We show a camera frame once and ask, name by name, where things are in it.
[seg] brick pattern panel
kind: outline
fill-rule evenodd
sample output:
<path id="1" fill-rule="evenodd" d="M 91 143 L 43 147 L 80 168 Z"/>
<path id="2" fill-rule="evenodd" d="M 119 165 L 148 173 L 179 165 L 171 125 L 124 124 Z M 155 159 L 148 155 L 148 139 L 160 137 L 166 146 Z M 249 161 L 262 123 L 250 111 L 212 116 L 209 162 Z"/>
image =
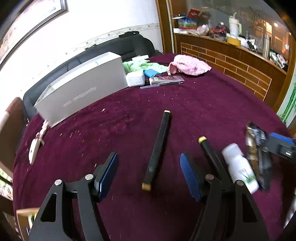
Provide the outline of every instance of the brick pattern panel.
<path id="1" fill-rule="evenodd" d="M 195 45 L 181 43 L 181 53 L 206 62 L 243 84 L 260 100 L 264 100 L 272 78 L 259 70 L 229 56 Z"/>

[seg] silver rivet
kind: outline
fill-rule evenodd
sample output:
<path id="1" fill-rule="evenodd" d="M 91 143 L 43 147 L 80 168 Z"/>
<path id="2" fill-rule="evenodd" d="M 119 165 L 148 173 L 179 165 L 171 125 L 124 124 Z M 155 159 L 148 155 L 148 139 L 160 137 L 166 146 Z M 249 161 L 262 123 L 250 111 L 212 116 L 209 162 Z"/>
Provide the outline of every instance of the silver rivet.
<path id="1" fill-rule="evenodd" d="M 238 181 L 237 181 L 237 185 L 239 185 L 239 186 L 243 186 L 243 185 L 244 185 L 244 182 L 241 181 L 241 180 L 238 180 Z"/>
<path id="2" fill-rule="evenodd" d="M 55 184 L 56 186 L 60 185 L 61 183 L 62 183 L 62 180 L 61 180 L 61 179 L 58 179 L 58 180 L 56 180 L 56 181 L 54 182 L 54 184 Z"/>
<path id="3" fill-rule="evenodd" d="M 86 180 L 90 180 L 90 179 L 92 179 L 94 177 L 94 175 L 92 175 L 92 174 L 87 174 L 86 176 L 85 176 L 85 179 Z"/>
<path id="4" fill-rule="evenodd" d="M 214 176 L 212 174 L 207 174 L 205 176 L 205 178 L 208 179 L 208 180 L 213 180 L 214 179 Z"/>

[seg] green bamboo decal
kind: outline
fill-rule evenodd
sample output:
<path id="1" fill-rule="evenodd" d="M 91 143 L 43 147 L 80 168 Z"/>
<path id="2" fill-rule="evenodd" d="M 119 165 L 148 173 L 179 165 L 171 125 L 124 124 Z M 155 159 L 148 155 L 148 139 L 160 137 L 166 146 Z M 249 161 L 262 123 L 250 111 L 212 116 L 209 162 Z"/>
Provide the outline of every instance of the green bamboo decal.
<path id="1" fill-rule="evenodd" d="M 293 89 L 293 92 L 290 96 L 290 99 L 289 99 L 289 102 L 285 108 L 285 111 L 283 114 L 279 115 L 279 118 L 281 119 L 282 122 L 286 123 L 287 121 L 287 118 L 289 117 L 289 114 L 291 113 L 292 109 L 295 107 L 295 101 L 296 99 L 294 100 L 294 97 L 295 97 L 295 94 L 296 94 L 296 83 L 294 84 L 294 89 Z"/>

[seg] white key fob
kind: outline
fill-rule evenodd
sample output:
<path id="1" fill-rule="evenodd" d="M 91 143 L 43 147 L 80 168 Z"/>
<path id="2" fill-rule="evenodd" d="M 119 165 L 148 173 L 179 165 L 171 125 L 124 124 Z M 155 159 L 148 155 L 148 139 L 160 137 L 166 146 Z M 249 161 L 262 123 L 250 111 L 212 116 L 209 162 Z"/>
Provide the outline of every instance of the white key fob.
<path id="1" fill-rule="evenodd" d="M 29 151 L 29 162 L 31 165 L 33 165 L 35 158 L 37 156 L 37 152 L 40 146 L 40 140 L 38 138 L 33 139 Z"/>

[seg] green towel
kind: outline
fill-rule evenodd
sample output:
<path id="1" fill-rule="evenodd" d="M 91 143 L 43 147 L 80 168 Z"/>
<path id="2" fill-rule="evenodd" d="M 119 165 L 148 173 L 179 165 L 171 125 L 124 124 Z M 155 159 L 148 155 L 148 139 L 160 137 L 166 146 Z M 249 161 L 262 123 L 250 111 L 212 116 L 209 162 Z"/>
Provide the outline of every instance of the green towel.
<path id="1" fill-rule="evenodd" d="M 135 61 L 123 62 L 124 70 L 127 73 L 135 72 L 138 70 L 153 69 L 158 73 L 164 73 L 168 70 L 167 66 L 158 63 L 150 63 L 150 60 L 140 59 Z"/>

